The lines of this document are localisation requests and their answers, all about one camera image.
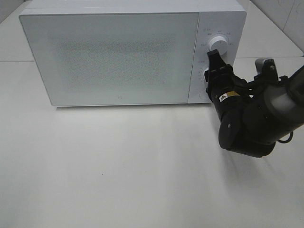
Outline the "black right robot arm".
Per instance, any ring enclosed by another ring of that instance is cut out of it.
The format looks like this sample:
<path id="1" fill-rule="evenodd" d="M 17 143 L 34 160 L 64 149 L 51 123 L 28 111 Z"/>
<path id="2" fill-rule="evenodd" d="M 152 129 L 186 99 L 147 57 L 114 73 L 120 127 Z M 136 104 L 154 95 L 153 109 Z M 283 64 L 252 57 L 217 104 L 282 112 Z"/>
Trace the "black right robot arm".
<path id="1" fill-rule="evenodd" d="M 288 143 L 304 124 L 304 70 L 278 76 L 271 58 L 255 61 L 257 74 L 246 81 L 234 74 L 217 50 L 208 53 L 206 92 L 220 120 L 222 149 L 261 158 L 276 143 Z"/>

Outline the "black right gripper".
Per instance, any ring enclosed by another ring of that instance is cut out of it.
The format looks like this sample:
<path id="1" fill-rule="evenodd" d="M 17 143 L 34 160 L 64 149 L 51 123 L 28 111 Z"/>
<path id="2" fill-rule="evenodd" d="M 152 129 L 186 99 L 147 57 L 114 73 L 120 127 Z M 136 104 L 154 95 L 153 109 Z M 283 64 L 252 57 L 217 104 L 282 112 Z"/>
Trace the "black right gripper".
<path id="1" fill-rule="evenodd" d="M 232 66 L 224 62 L 217 49 L 207 55 L 209 70 L 204 72 L 206 92 L 219 119 L 222 119 L 227 112 L 239 109 L 244 101 L 249 100 L 249 90 L 244 87 L 246 81 L 234 74 Z"/>

